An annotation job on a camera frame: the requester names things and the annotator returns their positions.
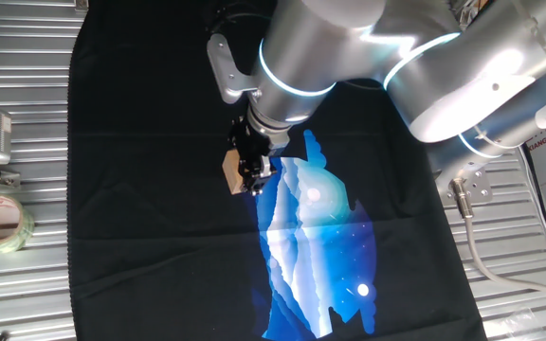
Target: black fabric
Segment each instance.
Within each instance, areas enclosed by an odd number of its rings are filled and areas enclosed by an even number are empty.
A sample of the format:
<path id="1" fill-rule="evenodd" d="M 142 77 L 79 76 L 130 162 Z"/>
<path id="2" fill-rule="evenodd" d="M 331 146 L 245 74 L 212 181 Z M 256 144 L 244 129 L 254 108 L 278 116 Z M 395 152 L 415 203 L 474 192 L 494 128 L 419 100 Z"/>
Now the black fabric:
<path id="1" fill-rule="evenodd" d="M 206 54 L 205 1 L 91 2 L 69 85 L 69 273 L 78 340 L 261 340 L 271 306 L 255 202 L 221 164 L 230 121 Z M 265 22 L 227 35 L 240 67 Z M 375 332 L 330 310 L 323 340 L 484 340 L 422 145 L 384 92 L 339 84 L 304 131 L 372 221 Z"/>

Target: black t-shirt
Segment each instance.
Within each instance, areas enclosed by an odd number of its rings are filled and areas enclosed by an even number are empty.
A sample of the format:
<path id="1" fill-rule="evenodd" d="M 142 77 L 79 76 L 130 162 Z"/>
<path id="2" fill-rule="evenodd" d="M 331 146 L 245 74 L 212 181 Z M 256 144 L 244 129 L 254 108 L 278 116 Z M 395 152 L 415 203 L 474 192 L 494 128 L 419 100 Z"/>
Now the black t-shirt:
<path id="1" fill-rule="evenodd" d="M 78 340 L 484 340 L 423 146 L 340 83 L 231 196 L 203 1 L 95 2 L 69 84 Z M 249 69 L 266 23 L 229 29 Z"/>

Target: white cable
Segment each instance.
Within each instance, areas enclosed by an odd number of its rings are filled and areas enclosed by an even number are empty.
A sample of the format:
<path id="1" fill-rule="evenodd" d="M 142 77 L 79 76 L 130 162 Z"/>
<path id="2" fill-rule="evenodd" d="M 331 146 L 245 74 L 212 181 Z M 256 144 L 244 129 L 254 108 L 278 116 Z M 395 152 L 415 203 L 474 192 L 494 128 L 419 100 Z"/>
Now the white cable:
<path id="1" fill-rule="evenodd" d="M 464 218 L 464 224 L 466 226 L 466 238 L 469 242 L 469 251 L 471 251 L 471 256 L 473 256 L 473 261 L 475 265 L 480 269 L 480 271 L 488 278 L 496 281 L 497 283 L 512 285 L 515 287 L 523 289 L 537 290 L 543 293 L 546 293 L 546 285 L 533 283 L 525 280 L 515 280 L 502 278 L 494 273 L 492 273 L 484 264 L 480 255 L 478 254 L 478 249 L 475 247 L 475 237 L 473 234 L 473 222 L 471 218 Z"/>

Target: corrugated metal surface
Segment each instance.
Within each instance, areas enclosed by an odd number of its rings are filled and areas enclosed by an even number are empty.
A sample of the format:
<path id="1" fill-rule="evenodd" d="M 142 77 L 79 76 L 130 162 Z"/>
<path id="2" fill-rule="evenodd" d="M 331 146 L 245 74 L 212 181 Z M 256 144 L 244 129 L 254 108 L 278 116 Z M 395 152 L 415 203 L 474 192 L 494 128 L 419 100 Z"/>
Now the corrugated metal surface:
<path id="1" fill-rule="evenodd" d="M 523 158 L 518 151 L 486 166 L 494 200 L 474 206 L 475 236 L 484 263 L 497 274 L 546 284 L 546 229 L 537 211 L 535 197 Z M 456 207 L 447 207 L 454 239 L 464 263 L 486 334 L 491 340 L 507 338 L 503 320 L 528 307 L 534 312 L 538 332 L 527 340 L 546 337 L 546 294 L 515 289 L 485 278 L 472 263 L 464 222 Z M 519 327 L 527 332 L 533 324 Z"/>
<path id="2" fill-rule="evenodd" d="M 82 17 L 72 0 L 0 0 L 0 107 L 14 124 L 9 169 L 22 173 L 14 196 L 37 221 L 26 248 L 0 255 L 0 332 L 14 341 L 75 338 L 66 269 L 66 84 Z M 475 208 L 482 256 L 499 274 L 546 283 L 546 235 L 523 162 L 509 154 L 488 171 L 495 200 Z M 546 330 L 546 295 L 483 278 L 469 262 L 458 212 L 446 213 L 490 338 L 506 338 L 501 322 L 522 306 Z"/>
<path id="3" fill-rule="evenodd" d="M 66 86 L 84 14 L 73 0 L 0 1 L 0 107 L 12 113 L 14 196 L 35 236 L 0 255 L 0 332 L 12 340 L 75 338 L 66 270 Z"/>

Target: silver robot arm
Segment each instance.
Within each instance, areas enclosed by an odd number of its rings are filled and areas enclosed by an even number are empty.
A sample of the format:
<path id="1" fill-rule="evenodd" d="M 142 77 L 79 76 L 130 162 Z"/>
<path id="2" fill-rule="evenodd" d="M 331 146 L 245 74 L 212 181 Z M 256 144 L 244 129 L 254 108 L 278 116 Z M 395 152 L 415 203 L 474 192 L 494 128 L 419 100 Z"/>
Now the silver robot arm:
<path id="1" fill-rule="evenodd" d="M 336 82 L 379 81 L 423 142 L 463 133 L 546 75 L 546 1 L 497 1 L 465 33 L 444 0 L 280 0 L 252 75 L 220 34 L 209 59 L 223 99 L 247 92 L 230 140 L 241 186 L 258 194 L 287 131 L 316 111 Z"/>

